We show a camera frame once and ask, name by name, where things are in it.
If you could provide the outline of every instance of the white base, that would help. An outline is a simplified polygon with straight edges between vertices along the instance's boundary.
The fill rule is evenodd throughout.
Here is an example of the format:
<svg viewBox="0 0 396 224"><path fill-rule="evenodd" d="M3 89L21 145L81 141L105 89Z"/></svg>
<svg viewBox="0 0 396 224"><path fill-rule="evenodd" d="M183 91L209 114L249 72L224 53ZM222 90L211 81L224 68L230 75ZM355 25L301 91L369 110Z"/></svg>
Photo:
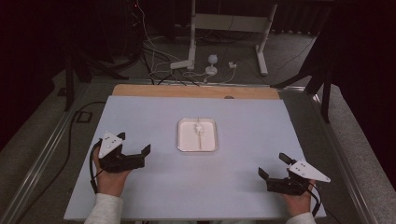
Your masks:
<svg viewBox="0 0 396 224"><path fill-rule="evenodd" d="M194 62L195 62L195 44L190 47L189 50L189 61L192 62L190 66L187 67L187 70L192 71L194 70Z"/></svg>
<svg viewBox="0 0 396 224"><path fill-rule="evenodd" d="M259 51L258 45L256 45L256 54L260 67L260 74L262 74L262 76L267 76L268 75L267 64L265 63L265 59L264 59L264 55L262 54L262 51Z"/></svg>
<svg viewBox="0 0 396 224"><path fill-rule="evenodd" d="M178 69L178 68L184 68L184 67L190 67L192 66L192 61L186 60L186 61L181 61L177 63L171 63L171 69Z"/></svg>
<svg viewBox="0 0 396 224"><path fill-rule="evenodd" d="M208 67L205 69L205 72L206 72L208 75L210 75L210 76L214 76L214 75L218 72L218 69L217 69L216 67L208 66Z"/></svg>

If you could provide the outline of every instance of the metal frame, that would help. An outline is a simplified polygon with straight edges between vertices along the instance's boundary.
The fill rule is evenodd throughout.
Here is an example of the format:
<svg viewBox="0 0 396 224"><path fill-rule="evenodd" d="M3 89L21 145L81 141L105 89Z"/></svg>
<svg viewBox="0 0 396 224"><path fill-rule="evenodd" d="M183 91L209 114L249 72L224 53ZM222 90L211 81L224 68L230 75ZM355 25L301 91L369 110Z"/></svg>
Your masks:
<svg viewBox="0 0 396 224"><path fill-rule="evenodd" d="M61 117L61 120L56 125L53 130L47 144L41 150L40 154L36 158L35 162L31 166L29 172L26 177L21 182L20 187L15 193L14 197L11 200L11 203L8 205L5 213L0 218L0 223L2 224L11 224L15 223L18 217L21 215L21 212L27 203L29 197L31 196L35 185L39 181L43 171L46 169L47 164L50 161L50 158L58 146L62 136L64 135L64 131L67 128L70 120L73 118L74 111L76 110L76 104L79 99L84 95L87 90L89 84L81 83L77 92L76 92L76 101L70 105L70 110L68 112L64 112Z"/></svg>
<svg viewBox="0 0 396 224"><path fill-rule="evenodd" d="M192 0L191 6L191 36L189 61L192 62L188 66L188 70L194 70L195 62L195 29L212 29L212 30L228 30L228 31L244 31L244 32L262 32L262 42L257 45L256 55L260 67L260 74L268 75L267 65L265 63L263 50L270 33L273 18L276 12L277 4L271 6L268 17L242 17L242 16L226 16L226 15L210 15L197 14L195 11L195 0Z"/></svg>
<svg viewBox="0 0 396 224"><path fill-rule="evenodd" d="M367 224L375 224L378 223L376 220L374 213L371 209L368 208L366 201L364 200L361 189L359 188L359 184L357 179L355 178L352 168L347 161L347 156L344 153L340 143L337 140L337 136L332 130L331 124L329 124L322 117L322 109L321 103L317 95L308 95L311 96L311 102L315 108L315 114L319 117L320 124L323 128L327 136L328 144L331 146L332 155L335 157L335 162L340 170L340 173L344 179L346 184L346 188L349 191L350 197L355 204L356 210L361 218L362 223Z"/></svg>

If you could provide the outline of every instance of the power cord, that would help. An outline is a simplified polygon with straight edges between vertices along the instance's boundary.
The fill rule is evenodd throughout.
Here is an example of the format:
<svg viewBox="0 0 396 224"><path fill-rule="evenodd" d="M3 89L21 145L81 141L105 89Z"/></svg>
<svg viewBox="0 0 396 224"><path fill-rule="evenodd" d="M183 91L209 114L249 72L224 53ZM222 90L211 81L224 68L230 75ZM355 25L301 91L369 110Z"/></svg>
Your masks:
<svg viewBox="0 0 396 224"><path fill-rule="evenodd" d="M97 172L96 175L93 174L93 165L92 165L92 164L93 164L93 153L95 152L96 148L100 146L100 144L102 144L102 139L101 139L99 142L97 142L95 145L93 145L93 147L92 147L92 149L91 149L91 152L90 152L90 176L91 176L91 186L92 186L93 192L94 192L95 194L98 193L98 186L97 186L97 184L96 184L95 178L96 178L97 176L99 176L99 174L101 174L101 173L104 171L104 169L102 169L101 171Z"/></svg>
<svg viewBox="0 0 396 224"><path fill-rule="evenodd" d="M153 72L153 67L154 67L154 64L155 64L154 58L155 58L155 54L156 54L156 53L161 53L161 54L163 54L163 55L167 55L167 56L170 56L170 57L172 57L172 58L177 59L178 61L181 61L178 57L176 57L176 56L174 56L174 55L171 55L171 54L168 54L168 53L166 53L166 52L162 52L162 51L159 51L159 50L156 49L157 47L152 43L151 39L149 38L147 29L146 29L146 22L145 22L146 14L145 14L145 12L143 11L143 9L140 7L140 5L139 5L139 0L136 0L136 6L139 8L140 12L142 13L143 29L144 29L144 31L145 31L146 38L147 38L148 42L151 44L151 46L153 47L153 48L151 48L148 44L146 44L145 42L143 42L143 45L145 45L148 49L151 49L151 50L152 50L150 73Z"/></svg>
<svg viewBox="0 0 396 224"><path fill-rule="evenodd" d="M312 187L314 187L314 189L317 191L317 193L318 193L318 195L319 195L319 198L321 199L321 195L320 195L320 191L318 190L318 187L315 186L315 185L313 185L313 184L311 184L311 183L310 183L310 185L311 185ZM325 210L327 213L330 214L330 216L332 216L332 217L335 219L335 221L337 221L337 223L342 224L341 221L340 221L332 212L330 212L330 211L329 211L328 209L326 209L325 207L323 207L323 208L324 208L324 210Z"/></svg>
<svg viewBox="0 0 396 224"><path fill-rule="evenodd" d="M141 57L142 59L143 59L143 64L146 66L146 68L148 69L148 73L150 73L150 71L149 71L149 64L148 64L148 61L147 61L147 59L146 59L146 55L145 55L145 52L143 52L142 53L142 57ZM154 78L152 78L151 76L149 76L149 78L150 78L150 80L151 80L151 85L155 85L155 83L154 83Z"/></svg>
<svg viewBox="0 0 396 224"><path fill-rule="evenodd" d="M300 185L301 188L305 189L305 190L315 199L316 204L315 204L314 209L312 210L312 216L315 216L315 215L317 214L317 212L318 212L320 206L321 206L321 197L320 197L320 193L319 193L318 189L315 188L315 189L317 190L317 192L318 192L319 199L318 199L317 195L315 195L315 194L312 192L312 190L310 190L308 187L304 186L304 185L303 185L302 183L300 183L299 181L293 180L293 182L294 182L294 184Z"/></svg>
<svg viewBox="0 0 396 224"><path fill-rule="evenodd" d="M92 102L89 103L87 105L84 105L82 108L80 108L79 110L77 110L75 112L75 114L73 115L72 120L70 121L70 126L69 126L69 137L68 137L68 142L67 142L67 155L66 155L66 159L64 160L64 163L61 167L61 169L58 171L58 173L55 175L55 177L53 177L51 179L51 181L48 183L48 185L38 194L38 196L25 208L25 210L23 211L23 213L19 216L19 218L17 219L17 221L15 222L16 224L21 223L21 221L23 220L23 218L26 216L26 214L29 212L29 210L33 207L33 205L35 205L35 203L37 203L37 201L44 195L44 193L50 188L50 186L55 182L55 180L59 177L59 175L61 174L61 172L64 170L64 167L66 166L66 164L69 162L69 158L70 158L70 154L71 154L71 139L72 139L72 127L73 127L73 123L77 117L77 115L79 115L81 112L83 112L82 110L84 108L86 108L89 105L95 105L95 104L105 104L106 102Z"/></svg>
<svg viewBox="0 0 396 224"><path fill-rule="evenodd" d="M225 84L225 83L230 82L230 81L233 80L233 78L235 77L236 67L235 67L235 68L232 68L232 69L233 69L233 75L231 76L231 78L228 79L227 81L220 82L219 84Z"/></svg>
<svg viewBox="0 0 396 224"><path fill-rule="evenodd" d="M285 62L282 66L280 66L280 67L276 70L276 74L275 74L273 80L272 80L272 81L269 81L268 83L274 84L274 82L276 81L277 75L279 74L280 70L282 70L286 65L288 65L288 63L290 63L291 61L293 61L294 59L296 59L296 58L298 58L300 55L302 55L303 52L304 52L309 46L311 46L311 44L314 42L314 40L315 40L316 38L317 38L316 36L315 36L314 38L312 38L311 41L309 42L309 44L306 45L305 48L304 48L299 54L297 54L296 56L292 57L292 58L289 59L287 62Z"/></svg>
<svg viewBox="0 0 396 224"><path fill-rule="evenodd" d="M233 18L232 18L232 20L231 20L230 26L228 27L228 31L230 31L230 29L231 29L232 26L233 26ZM227 44L227 48L225 49L225 51L224 51L224 53L223 53L220 66L223 66L224 58L225 58L225 55L227 54L227 51L228 51L228 48L229 48L229 47L230 47L230 43Z"/></svg>
<svg viewBox="0 0 396 224"><path fill-rule="evenodd" d="M144 48L144 53L147 53L147 54L149 54L149 55L152 56L151 52L150 52L148 49L146 49L146 48ZM157 63L157 64L155 65L155 69L153 69L152 72L150 72L149 64L147 63L146 56L143 55L143 57L144 57L144 59L145 59L145 64L146 64L146 67L147 67L147 69L148 69L148 76L149 76L149 78L151 79L151 84L152 84L152 85L156 85L156 84L155 84L155 79L154 79L154 78L157 78L157 79L160 80L159 83L157 84L157 85L160 85L160 84L162 84L166 79L168 79L169 77L174 77L176 82L180 82L181 84L187 86L187 84L186 84L185 82L183 82L182 80L178 79L178 78L173 74L173 70L166 70L166 71L158 71L158 70L157 70L157 67L158 67L159 65L161 65L161 64L169 64L169 63L173 63L173 62L174 62L174 61L171 61L171 60L169 59L169 57L168 57L166 54L163 54L162 52L157 52L157 54L155 55L155 57L156 57L156 58L159 58L159 59L161 59L161 60L164 60L165 63ZM166 76L166 77L160 78L160 77L157 77L157 76L156 76L156 74L158 74L158 73L168 73L168 72L170 73L170 75L168 75L168 76ZM187 79L188 81L190 81L192 84L199 86L199 85L196 84L193 80L188 79L188 78L186 78L186 79Z"/></svg>
<svg viewBox="0 0 396 224"><path fill-rule="evenodd" d="M201 40L202 42L204 42L204 44L197 43L197 46L219 45L219 44L229 45L229 44L237 43L242 40L246 40L246 39L250 38L252 35L253 35L253 33L246 33L242 37L235 38L235 37L223 35L220 31L215 31L215 32L213 32L213 34L209 33L208 35L197 38L197 40ZM214 41L214 40L208 39L210 36L214 36L217 40ZM231 39L232 41L223 41L222 38Z"/></svg>
<svg viewBox="0 0 396 224"><path fill-rule="evenodd" d="M135 40L135 43L137 43L134 46L134 49L142 49L143 37L141 35L141 29L139 27L140 20L139 20L138 16L136 16L133 12L131 12L130 15L134 16L135 22L133 22L133 24L130 24L128 9L131 8L131 6L129 6L129 4L131 4L131 3L129 3L129 2L127 3L126 0L122 0L122 3L123 3L123 8L124 8L124 18L125 18L125 37L124 37L124 44L123 44L124 46L122 48L122 52L121 52L120 56L123 57L123 56L125 56L125 51L128 46L128 38L130 38L130 36L128 35L129 30L133 29L132 35ZM135 53L131 53L130 55L127 56L128 61L126 63L120 63L117 65L109 65L108 63L103 63L103 62L98 62L98 63L101 64L102 66L105 66L108 69L111 69L114 72L118 73L118 72L121 72L127 68L130 68L135 63L137 63L137 60L139 59L141 53L142 53L141 50L139 50Z"/></svg>
<svg viewBox="0 0 396 224"><path fill-rule="evenodd" d="M264 78L261 75L258 75L257 71L255 71L255 70L253 70L253 68L251 68L251 65L249 63L245 62L242 59L237 59L235 62L243 63L250 70L250 73L253 74L257 79L259 79L263 85L268 85L268 83L264 80Z"/></svg>

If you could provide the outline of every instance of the white device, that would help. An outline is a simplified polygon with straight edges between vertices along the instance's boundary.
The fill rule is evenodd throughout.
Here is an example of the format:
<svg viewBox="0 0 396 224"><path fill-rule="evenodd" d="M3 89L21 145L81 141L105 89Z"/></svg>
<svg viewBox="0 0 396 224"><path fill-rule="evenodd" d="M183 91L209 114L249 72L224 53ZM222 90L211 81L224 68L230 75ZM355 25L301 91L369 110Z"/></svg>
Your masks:
<svg viewBox="0 0 396 224"><path fill-rule="evenodd" d="M216 54L209 55L209 58L207 59L207 61L210 63L210 66L208 66L205 69L205 71L208 75L214 76L218 72L218 69L215 66L213 66L213 64L218 62L218 55L216 55Z"/></svg>
<svg viewBox="0 0 396 224"><path fill-rule="evenodd" d="M171 69L178 69L178 68L184 68L184 67L190 67L192 66L192 61L186 60L186 61L181 61L177 63L171 63Z"/></svg>
<svg viewBox="0 0 396 224"><path fill-rule="evenodd" d="M105 157L108 153L114 150L116 147L122 144L122 139L118 138L115 134L105 132L105 136L100 146L99 159Z"/></svg>
<svg viewBox="0 0 396 224"><path fill-rule="evenodd" d="M297 161L291 167L290 171L299 175L300 177L323 181L329 183L331 180L329 177L321 173L318 169L313 167L306 161Z"/></svg>

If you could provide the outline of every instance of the gray floor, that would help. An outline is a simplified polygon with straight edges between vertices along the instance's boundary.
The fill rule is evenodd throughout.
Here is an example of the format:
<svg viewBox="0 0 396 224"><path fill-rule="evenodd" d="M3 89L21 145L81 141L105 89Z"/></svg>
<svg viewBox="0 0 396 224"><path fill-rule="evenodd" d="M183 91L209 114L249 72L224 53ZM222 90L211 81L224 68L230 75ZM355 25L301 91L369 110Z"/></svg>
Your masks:
<svg viewBox="0 0 396 224"><path fill-rule="evenodd" d="M241 36L239 33L231 33L230 35L233 37ZM189 48L187 37L179 37L173 43L161 37L151 36L150 38L156 46L156 50L166 52L181 60L187 59ZM231 81L227 82L228 85L265 86L277 83L297 74L315 39L310 35L270 35L264 49L269 70L269 75L266 77L259 74L259 67L255 59L254 45L260 41L261 37L259 35L252 35L248 39L230 45L199 46L194 72L202 74L205 67L208 66L207 56L217 54L219 57L217 64L219 73L210 77L207 85L218 85L220 82L231 78L233 73L227 68L228 62L236 62L237 64L235 75ZM158 58L154 59L155 64L163 63ZM157 71L167 71L168 65L160 64L157 68ZM95 78L91 84L87 85L87 89L76 101L75 108L92 101L105 101L114 86L119 83L117 80L104 76L97 71L94 71L94 73L96 74ZM182 73L174 73L175 79L193 85L182 76ZM141 62L122 71L121 74L130 77L130 80L127 81L130 83L149 83L148 71ZM169 73L157 73L155 75L161 78L166 77ZM205 85L205 83L202 83L205 77L193 78L196 79L195 83ZM307 81L309 81L309 78L296 82L293 86L304 87ZM65 116L63 112L65 99L56 96L58 90L64 86L64 73L55 77L54 83L56 84L54 92L47 97L0 154L0 169L2 170L0 176L0 214L5 213L35 158L37 158L41 149L46 146L58 122ZM180 84L180 82L167 80L163 84ZM323 202L327 209L338 217L342 223L364 223L360 219L358 209L355 208L361 206L361 204L357 204L353 200L354 196L350 195L353 189L349 189L348 184L346 184L349 180L345 180L343 174L340 174L336 158L330 152L330 144L323 137L326 135L323 131L323 124L318 117L313 116L310 112L312 111L312 105L309 97L303 93L290 92L281 93L281 97L285 100L285 104L290 111L290 118L307 160L332 177L333 182L331 184L320 185L323 190ZM73 125L72 151L69 163L54 184L27 212L21 223L73 223L73 221L63 220L64 210L77 180L82 161L88 151L102 109L102 105L90 106L87 110L93 112L92 122L89 124L75 123ZM373 151L343 100L340 91L335 86L332 86L330 120L330 128L337 137L339 145L348 160L348 165L350 165L350 169L356 178L353 181L358 184L358 193L362 194L364 203L366 203L364 205L369 207L378 223L396 223L396 217L393 214L396 209L395 192L383 172L378 168L379 164ZM67 137L66 129L66 132L60 136L60 141L56 143L56 150L49 160L47 169L41 174L27 204L30 204L49 183L62 165L66 157ZM265 223L284 222L285 220L265 221ZM336 223L332 217L320 218L317 222Z"/></svg>

